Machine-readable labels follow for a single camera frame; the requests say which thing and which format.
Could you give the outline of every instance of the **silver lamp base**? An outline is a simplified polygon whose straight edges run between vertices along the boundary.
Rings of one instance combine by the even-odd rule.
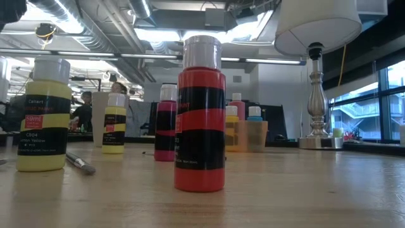
[[[300,149],[342,149],[341,137],[302,137],[298,139]]]

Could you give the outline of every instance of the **lamp stand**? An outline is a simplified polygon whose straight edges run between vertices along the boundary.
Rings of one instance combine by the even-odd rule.
[[[323,45],[313,43],[309,46],[309,57],[312,59],[313,72],[311,79],[312,92],[308,101],[308,113],[312,116],[312,132],[306,137],[298,139],[301,149],[341,149],[343,138],[332,137],[325,131],[325,114],[328,110],[328,99],[322,88],[323,73],[320,69],[319,59],[322,57]]]

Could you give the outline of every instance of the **background table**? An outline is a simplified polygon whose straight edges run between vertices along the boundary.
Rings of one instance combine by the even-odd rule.
[[[91,142],[68,151],[97,168],[20,173],[0,166],[0,227],[405,227],[405,159],[268,148],[227,153],[225,188],[185,193],[173,163],[151,144],[102,155]],[[0,156],[15,156],[2,149]]]

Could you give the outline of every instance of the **light blue paint bottle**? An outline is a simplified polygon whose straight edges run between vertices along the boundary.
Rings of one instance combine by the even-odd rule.
[[[262,122],[263,118],[261,118],[261,108],[258,106],[249,107],[249,117],[247,118],[247,120]]]

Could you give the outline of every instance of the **white bottle cap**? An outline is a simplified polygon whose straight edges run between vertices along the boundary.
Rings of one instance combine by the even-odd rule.
[[[232,101],[242,101],[242,94],[241,93],[233,93],[232,94]]]
[[[108,106],[124,107],[127,96],[119,93],[110,93],[108,95]]]
[[[165,84],[160,89],[161,101],[176,101],[177,100],[177,85]]]
[[[261,108],[258,106],[249,107],[249,117],[261,117]]]
[[[52,80],[64,84],[69,83],[70,63],[55,56],[39,56],[35,58],[33,80]]]
[[[225,109],[225,114],[227,117],[230,116],[234,116],[237,117],[238,116],[238,107],[236,106],[227,106]]]
[[[195,35],[184,41],[183,69],[208,67],[221,70],[221,42],[209,35]]]

